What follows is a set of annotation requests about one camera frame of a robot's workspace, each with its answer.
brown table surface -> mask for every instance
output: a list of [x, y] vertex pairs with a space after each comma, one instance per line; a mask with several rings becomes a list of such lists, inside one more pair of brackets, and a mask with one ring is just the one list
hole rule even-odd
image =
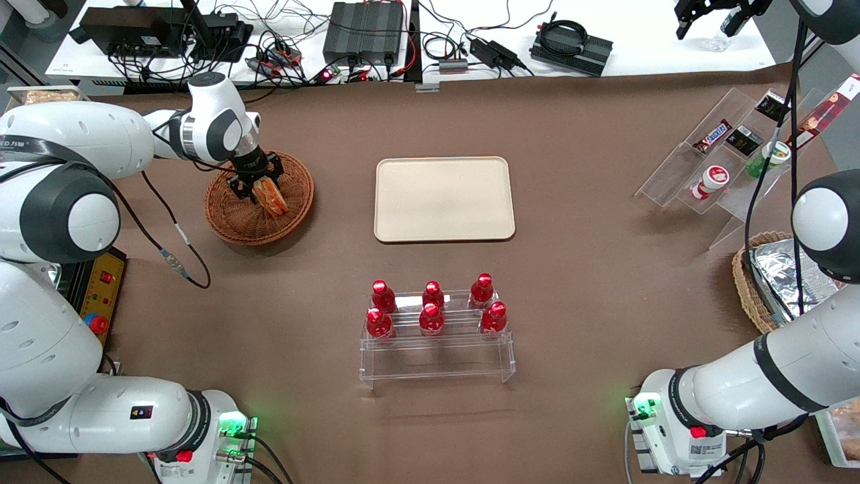
[[[309, 167], [317, 190], [309, 219], [270, 246], [227, 245], [203, 217], [212, 175], [187, 162], [154, 162], [148, 172], [209, 263], [213, 284], [204, 291], [180, 279], [126, 217], [116, 246], [131, 262], [113, 355], [128, 375], [232, 395], [260, 417], [261, 437], [296, 484], [620, 484], [624, 396], [656, 369], [707, 363], [757, 335], [731, 276], [742, 237], [707, 251], [728, 215], [660, 210], [633, 194], [731, 86], [758, 97], [785, 78], [779, 67], [446, 83], [439, 94], [403, 84], [274, 94], [249, 110], [262, 114], [264, 148]], [[188, 105], [176, 95], [107, 101], [141, 112]], [[376, 241], [379, 160], [470, 155], [509, 163], [512, 239]], [[830, 171], [825, 147], [814, 142], [801, 182]], [[753, 233], [789, 228], [788, 181], [762, 204]], [[201, 277], [143, 180], [120, 187], [152, 234]], [[381, 277], [409, 291], [437, 279], [466, 288], [482, 271], [510, 307], [516, 375], [507, 384], [383, 382], [372, 394], [359, 380], [371, 282]], [[768, 444], [762, 482], [856, 481], [856, 473], [830, 467], [817, 434], [807, 424]], [[687, 481], [641, 475], [631, 462], [637, 483]], [[76, 484], [153, 482], [135, 456], [52, 465]], [[0, 481], [52, 479], [15, 462], [0, 464]]]

yellow control panel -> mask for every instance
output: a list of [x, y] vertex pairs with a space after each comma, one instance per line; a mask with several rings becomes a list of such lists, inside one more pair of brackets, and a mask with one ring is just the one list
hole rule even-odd
[[126, 261], [108, 252], [93, 261], [93, 269], [89, 274], [80, 316], [84, 320], [91, 314], [107, 318], [107, 329], [102, 334], [96, 335], [102, 346], [114, 322], [116, 300], [120, 294], [120, 283], [125, 271]]

red emergency stop button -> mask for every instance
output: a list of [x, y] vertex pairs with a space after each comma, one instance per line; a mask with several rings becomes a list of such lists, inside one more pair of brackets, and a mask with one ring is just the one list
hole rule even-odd
[[83, 322], [87, 326], [89, 326], [89, 329], [94, 334], [97, 335], [108, 332], [108, 326], [110, 326], [110, 321], [108, 321], [108, 318], [96, 313], [87, 314], [87, 317], [84, 318]]
[[194, 457], [194, 453], [191, 450], [180, 450], [176, 453], [177, 462], [191, 462], [192, 457]]

green light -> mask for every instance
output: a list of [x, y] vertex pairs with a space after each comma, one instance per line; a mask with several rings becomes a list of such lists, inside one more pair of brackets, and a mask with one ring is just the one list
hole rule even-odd
[[639, 413], [646, 413], [649, 417], [657, 414], [656, 407], [660, 405], [660, 394], [645, 392], [633, 397], [633, 406]]
[[244, 431], [247, 424], [248, 418], [238, 411], [223, 413], [218, 419], [218, 429], [221, 433], [229, 436]]

red bottle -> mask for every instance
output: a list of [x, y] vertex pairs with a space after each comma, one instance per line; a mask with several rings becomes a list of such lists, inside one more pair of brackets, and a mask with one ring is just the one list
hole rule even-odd
[[394, 291], [382, 279], [373, 283], [373, 306], [386, 314], [397, 312]]
[[378, 307], [367, 310], [367, 334], [375, 339], [386, 339], [395, 337], [394, 325], [391, 317], [383, 313]]
[[439, 283], [436, 281], [430, 281], [427, 283], [427, 287], [424, 289], [424, 294], [421, 295], [421, 303], [426, 306], [428, 303], [432, 302], [439, 309], [445, 307], [445, 294], [442, 292], [442, 288], [439, 287]]
[[495, 334], [502, 332], [505, 326], [507, 326], [507, 306], [502, 301], [496, 301], [481, 315], [481, 332]]
[[484, 272], [472, 284], [472, 290], [469, 293], [469, 307], [484, 309], [491, 299], [493, 299], [493, 277]]
[[445, 330], [445, 315], [439, 306], [432, 302], [424, 305], [424, 310], [421, 311], [421, 316], [418, 317], [418, 324], [421, 325], [421, 334], [424, 336], [440, 336]]

